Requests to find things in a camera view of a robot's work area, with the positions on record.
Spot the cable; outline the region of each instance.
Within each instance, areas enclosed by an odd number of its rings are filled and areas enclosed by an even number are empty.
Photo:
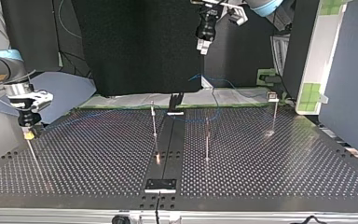
[[[33,75],[35,72],[36,72],[36,70],[34,69],[33,71],[31,71],[30,73],[28,73],[27,75],[25,75],[25,76],[23,76],[23,77],[18,77],[18,78],[16,78],[16,79],[13,79],[13,80],[4,82],[4,83],[2,83],[2,84],[5,85],[5,84],[7,84],[7,83],[16,82],[16,81],[21,80],[21,79],[23,79],[23,78],[25,78],[25,77],[29,77],[29,76]]]
[[[92,73],[91,73],[91,69],[89,70],[89,72],[87,73],[87,78],[90,78],[92,76]]]
[[[327,224],[327,222],[323,222],[323,221],[320,221],[317,217],[315,216],[310,216],[310,217],[307,217],[303,222],[301,223],[297,223],[297,222],[293,222],[291,224],[308,224],[310,222],[311,219],[314,219],[317,223],[319,224]]]
[[[61,24],[62,28],[63,28],[68,34],[70,34],[70,35],[72,35],[72,36],[75,36],[75,37],[81,39],[82,37],[81,37],[80,35],[76,35],[76,34],[72,33],[72,32],[69,31],[69,30],[66,28],[66,26],[63,24],[62,19],[61,19],[62,4],[63,4],[63,0],[61,0],[60,6],[59,6],[59,8],[58,8],[58,20],[60,21],[60,24]]]
[[[80,56],[77,56],[77,55],[75,55],[75,54],[73,54],[73,53],[69,53],[69,52],[66,52],[66,51],[63,51],[63,50],[60,50],[60,52],[66,54],[66,55],[75,57],[75,58],[77,58],[77,59],[79,59],[79,60],[81,60],[81,61],[84,61],[84,62],[86,61],[86,59],[84,59],[84,58],[82,58],[82,57],[80,57]]]
[[[111,109],[111,110],[104,111],[102,113],[87,115],[87,116],[85,116],[83,118],[80,118],[80,119],[74,119],[74,120],[66,122],[66,123],[61,123],[61,124],[54,125],[54,126],[49,125],[47,128],[45,128],[45,130],[70,125],[70,124],[73,124],[73,123],[78,122],[78,121],[83,120],[83,119],[94,118],[94,117],[98,117],[98,116],[109,114],[109,113],[116,112],[116,111],[133,110],[135,108],[140,108],[140,107],[145,107],[145,106],[151,106],[151,105],[137,105],[137,106],[131,106],[131,107],[123,107],[123,108],[119,108],[119,109]]]
[[[214,101],[216,102],[216,109],[214,111],[213,117],[211,119],[208,119],[208,121],[218,119],[220,117],[220,113],[221,113],[219,102],[217,101],[216,96],[214,95],[214,88],[212,89],[212,97],[213,97]],[[175,116],[169,116],[169,117],[172,119],[180,120],[185,123],[205,123],[206,122],[206,119],[179,119]]]
[[[156,223],[159,224],[159,215],[158,215],[158,204],[159,204],[159,195],[158,195],[158,199],[157,199],[157,205],[156,205]]]
[[[68,58],[68,56],[66,56],[66,54],[65,54],[64,52],[62,52],[62,51],[60,51],[60,53],[61,53],[62,56],[63,56],[66,60],[68,60],[68,62],[74,67],[74,70],[75,70],[74,75],[76,75],[76,71],[77,71],[77,72],[83,77],[83,76],[84,76],[83,73],[80,72],[80,70],[77,69],[77,67],[75,66],[75,64]]]
[[[207,79],[208,81],[225,81],[226,83],[228,83],[232,89],[234,89],[239,95],[241,96],[244,96],[244,97],[247,97],[247,98],[255,98],[257,96],[263,96],[265,95],[265,93],[260,93],[260,94],[256,94],[256,95],[245,95],[245,94],[242,94],[238,88],[236,88],[234,86],[234,84],[232,84],[232,82],[228,81],[227,79],[223,79],[223,78],[212,78],[212,77],[206,77],[206,76],[202,76],[202,75],[195,75],[193,76],[191,79],[189,79],[189,81],[193,80],[193,79],[196,79],[196,78],[199,78],[199,77],[205,77],[205,79]]]

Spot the robot end effector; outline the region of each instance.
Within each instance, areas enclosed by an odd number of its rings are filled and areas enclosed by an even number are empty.
[[[19,125],[24,137],[31,140],[36,135],[34,126],[40,122],[39,111],[51,104],[53,95],[35,91],[29,82],[24,61],[14,49],[0,50],[0,84],[4,85],[10,105],[19,111]]]
[[[215,39],[215,26],[220,19],[223,7],[227,7],[229,20],[234,24],[241,26],[248,21],[245,10],[242,6],[226,3],[227,0],[191,0],[193,4],[202,5],[200,7],[200,25],[197,27],[196,37],[199,40],[197,50],[202,55],[206,55],[209,46]],[[251,10],[261,17],[266,17],[275,11],[283,0],[246,0]]]

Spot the black curtain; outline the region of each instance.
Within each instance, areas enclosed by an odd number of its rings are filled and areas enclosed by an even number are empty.
[[[74,0],[84,56],[103,96],[200,89],[198,6],[178,0]]]

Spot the black strip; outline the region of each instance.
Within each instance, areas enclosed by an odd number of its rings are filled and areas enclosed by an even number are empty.
[[[167,163],[168,163],[168,154],[170,151],[170,147],[171,147],[171,142],[172,142],[172,132],[173,132],[173,127],[175,126],[175,121],[173,122],[173,125],[171,127],[171,135],[170,135],[170,142],[168,144],[167,150],[165,151],[165,163],[164,163],[164,170],[162,171],[162,176],[161,179],[164,179],[164,175],[165,175],[165,170],[167,169]]]

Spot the perforated metal table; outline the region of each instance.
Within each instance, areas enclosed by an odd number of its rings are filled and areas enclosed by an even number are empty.
[[[358,160],[280,107],[77,110],[0,159],[0,208],[358,213]],[[209,133],[209,159],[206,135]],[[146,194],[147,179],[176,179]]]

